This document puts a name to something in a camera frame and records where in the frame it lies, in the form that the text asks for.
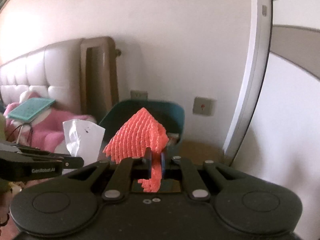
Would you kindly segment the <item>orange red foam net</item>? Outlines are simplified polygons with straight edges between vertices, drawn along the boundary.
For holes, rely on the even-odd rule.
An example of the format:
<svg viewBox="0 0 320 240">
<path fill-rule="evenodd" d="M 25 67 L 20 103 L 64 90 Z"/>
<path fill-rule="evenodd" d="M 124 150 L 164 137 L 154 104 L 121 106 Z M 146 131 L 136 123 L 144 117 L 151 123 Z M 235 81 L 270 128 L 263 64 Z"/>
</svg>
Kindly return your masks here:
<svg viewBox="0 0 320 240">
<path fill-rule="evenodd" d="M 139 179 L 144 192 L 157 192 L 161 187 L 161 153 L 169 138 L 160 124 L 146 108 L 141 108 L 105 146 L 103 153 L 119 164 L 125 158 L 144 157 L 146 149 L 152 153 L 151 178 Z"/>
</svg>

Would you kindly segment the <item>white paper sheet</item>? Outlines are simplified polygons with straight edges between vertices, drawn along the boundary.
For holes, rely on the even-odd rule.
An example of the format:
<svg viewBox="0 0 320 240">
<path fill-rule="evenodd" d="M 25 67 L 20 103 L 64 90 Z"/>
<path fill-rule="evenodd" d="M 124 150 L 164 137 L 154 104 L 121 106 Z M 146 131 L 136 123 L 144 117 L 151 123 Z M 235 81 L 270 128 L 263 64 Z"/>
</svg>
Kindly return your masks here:
<svg viewBox="0 0 320 240">
<path fill-rule="evenodd" d="M 105 129 L 94 122 L 73 119 L 63 122 L 66 148 L 71 156 L 81 157 L 84 165 L 98 160 Z"/>
</svg>

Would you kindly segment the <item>teal plastic trash bin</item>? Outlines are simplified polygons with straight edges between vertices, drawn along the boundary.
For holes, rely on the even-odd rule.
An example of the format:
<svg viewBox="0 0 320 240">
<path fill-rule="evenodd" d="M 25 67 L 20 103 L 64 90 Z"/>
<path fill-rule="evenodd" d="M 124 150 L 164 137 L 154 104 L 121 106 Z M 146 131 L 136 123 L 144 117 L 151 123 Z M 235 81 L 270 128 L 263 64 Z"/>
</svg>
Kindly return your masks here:
<svg viewBox="0 0 320 240">
<path fill-rule="evenodd" d="M 105 129 L 103 143 L 108 143 L 121 126 L 141 108 L 147 109 L 167 132 L 178 134 L 182 138 L 185 121 L 182 106 L 170 101 L 124 100 L 112 107 L 99 123 Z"/>
</svg>

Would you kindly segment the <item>dark wooden nightstand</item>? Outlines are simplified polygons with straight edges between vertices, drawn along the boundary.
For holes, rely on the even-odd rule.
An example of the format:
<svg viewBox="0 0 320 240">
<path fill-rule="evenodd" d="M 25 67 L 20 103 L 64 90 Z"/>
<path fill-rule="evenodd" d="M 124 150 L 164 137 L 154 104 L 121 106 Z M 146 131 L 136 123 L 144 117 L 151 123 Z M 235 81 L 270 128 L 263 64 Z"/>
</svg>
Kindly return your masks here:
<svg viewBox="0 0 320 240">
<path fill-rule="evenodd" d="M 166 156 L 173 157 L 180 155 L 190 159 L 194 164 L 201 165 L 205 160 L 224 163 L 223 150 L 215 145 L 192 141 L 181 140 L 178 144 L 166 148 Z M 178 180 L 162 179 L 158 193 L 180 192 L 181 187 Z"/>
</svg>

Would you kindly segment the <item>pink plush toy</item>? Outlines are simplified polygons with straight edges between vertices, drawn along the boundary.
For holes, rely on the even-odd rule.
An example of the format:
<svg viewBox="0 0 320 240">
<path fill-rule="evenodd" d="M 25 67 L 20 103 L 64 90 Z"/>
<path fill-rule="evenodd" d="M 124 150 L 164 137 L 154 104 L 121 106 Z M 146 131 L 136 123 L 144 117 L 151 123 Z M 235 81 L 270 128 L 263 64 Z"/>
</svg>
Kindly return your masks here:
<svg viewBox="0 0 320 240">
<path fill-rule="evenodd" d="M 20 121 L 8 117 L 8 114 L 21 103 L 30 98 L 39 97 L 40 95 L 37 92 L 28 90 L 20 95 L 19 102 L 7 105 L 3 114 L 6 118 L 5 138 L 9 142 L 17 142 L 24 146 L 39 148 L 53 153 L 67 154 L 68 150 L 65 143 L 63 122 L 79 119 L 95 123 L 96 119 L 90 115 L 76 115 L 54 107 L 50 107 L 42 112 L 29 124 L 22 124 Z"/>
</svg>

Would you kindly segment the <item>teal book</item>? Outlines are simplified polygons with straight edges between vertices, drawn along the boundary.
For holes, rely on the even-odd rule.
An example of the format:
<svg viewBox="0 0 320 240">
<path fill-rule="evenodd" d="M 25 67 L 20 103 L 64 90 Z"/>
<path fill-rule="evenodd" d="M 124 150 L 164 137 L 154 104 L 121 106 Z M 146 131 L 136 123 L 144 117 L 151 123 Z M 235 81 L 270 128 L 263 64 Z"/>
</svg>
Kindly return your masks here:
<svg viewBox="0 0 320 240">
<path fill-rule="evenodd" d="M 54 99 L 30 98 L 10 111 L 8 117 L 23 123 L 30 123 L 54 103 Z"/>
</svg>

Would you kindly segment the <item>beige padded headboard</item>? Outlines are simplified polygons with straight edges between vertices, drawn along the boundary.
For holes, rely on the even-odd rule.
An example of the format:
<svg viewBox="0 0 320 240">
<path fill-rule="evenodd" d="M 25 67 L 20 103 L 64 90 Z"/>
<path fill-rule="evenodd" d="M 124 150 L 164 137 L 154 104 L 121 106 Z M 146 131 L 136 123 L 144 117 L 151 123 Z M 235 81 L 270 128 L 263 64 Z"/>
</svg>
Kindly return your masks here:
<svg viewBox="0 0 320 240">
<path fill-rule="evenodd" d="M 49 44 L 1 66 L 1 99 L 19 102 L 25 91 L 56 101 L 55 107 L 81 113 L 80 45 L 82 39 Z"/>
</svg>

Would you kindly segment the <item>sliding wardrobe door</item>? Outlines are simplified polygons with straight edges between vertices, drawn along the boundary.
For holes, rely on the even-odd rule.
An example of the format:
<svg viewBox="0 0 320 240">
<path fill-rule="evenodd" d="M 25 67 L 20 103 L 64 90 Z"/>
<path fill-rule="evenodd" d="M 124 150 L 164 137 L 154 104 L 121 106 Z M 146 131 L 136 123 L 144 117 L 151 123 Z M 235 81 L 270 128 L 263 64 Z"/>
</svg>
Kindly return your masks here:
<svg viewBox="0 0 320 240">
<path fill-rule="evenodd" d="M 319 177 L 319 0 L 273 0 L 262 99 L 273 175 Z"/>
</svg>

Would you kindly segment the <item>wall switch with red dot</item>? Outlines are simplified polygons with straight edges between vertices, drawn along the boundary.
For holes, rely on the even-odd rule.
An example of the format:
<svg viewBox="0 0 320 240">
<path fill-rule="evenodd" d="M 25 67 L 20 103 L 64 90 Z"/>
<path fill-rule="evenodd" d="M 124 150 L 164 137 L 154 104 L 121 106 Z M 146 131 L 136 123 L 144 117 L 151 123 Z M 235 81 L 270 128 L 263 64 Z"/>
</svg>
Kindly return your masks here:
<svg viewBox="0 0 320 240">
<path fill-rule="evenodd" d="M 216 100 L 203 97 L 195 97 L 193 103 L 193 114 L 213 116 Z"/>
</svg>

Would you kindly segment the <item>beige wall power socket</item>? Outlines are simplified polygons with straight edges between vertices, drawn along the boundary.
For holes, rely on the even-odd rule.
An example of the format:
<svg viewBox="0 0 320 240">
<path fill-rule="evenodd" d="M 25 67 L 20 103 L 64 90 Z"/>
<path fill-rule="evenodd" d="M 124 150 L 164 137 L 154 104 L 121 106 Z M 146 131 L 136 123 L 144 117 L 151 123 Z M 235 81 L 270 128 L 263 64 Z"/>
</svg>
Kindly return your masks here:
<svg viewBox="0 0 320 240">
<path fill-rule="evenodd" d="M 130 96 L 132 100 L 148 100 L 148 93 L 146 91 L 131 90 Z"/>
</svg>

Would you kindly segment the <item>white door frame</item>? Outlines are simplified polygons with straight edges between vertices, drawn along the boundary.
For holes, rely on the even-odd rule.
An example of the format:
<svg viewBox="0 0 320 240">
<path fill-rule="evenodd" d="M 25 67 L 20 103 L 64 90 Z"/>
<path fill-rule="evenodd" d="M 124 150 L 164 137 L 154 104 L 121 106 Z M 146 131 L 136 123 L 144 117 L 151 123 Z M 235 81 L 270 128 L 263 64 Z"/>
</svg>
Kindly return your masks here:
<svg viewBox="0 0 320 240">
<path fill-rule="evenodd" d="M 251 25 L 244 75 L 236 108 L 223 145 L 224 162 L 235 159 L 258 103 L 270 53 L 273 0 L 251 0 Z"/>
</svg>

